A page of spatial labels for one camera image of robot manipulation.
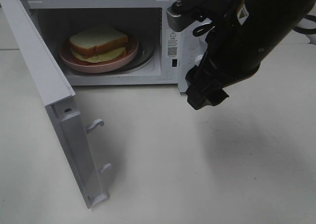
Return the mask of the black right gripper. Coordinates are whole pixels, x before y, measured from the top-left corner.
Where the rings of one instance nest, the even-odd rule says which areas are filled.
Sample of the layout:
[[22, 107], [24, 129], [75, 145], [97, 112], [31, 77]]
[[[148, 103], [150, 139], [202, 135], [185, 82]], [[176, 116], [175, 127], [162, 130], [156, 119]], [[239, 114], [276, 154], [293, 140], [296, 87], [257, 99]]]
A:
[[195, 109], [217, 106], [229, 95], [225, 87], [253, 76], [259, 69], [259, 53], [240, 48], [207, 52], [199, 66], [188, 71], [187, 102]]

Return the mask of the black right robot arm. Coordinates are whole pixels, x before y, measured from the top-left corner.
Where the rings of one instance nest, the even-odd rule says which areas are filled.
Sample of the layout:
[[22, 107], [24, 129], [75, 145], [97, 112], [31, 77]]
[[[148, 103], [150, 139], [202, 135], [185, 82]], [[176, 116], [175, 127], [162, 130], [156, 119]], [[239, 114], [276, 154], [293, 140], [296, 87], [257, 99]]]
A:
[[187, 72], [188, 103], [196, 110], [227, 98], [225, 87], [253, 76], [261, 61], [308, 14], [316, 0], [234, 0], [208, 25], [207, 50]]

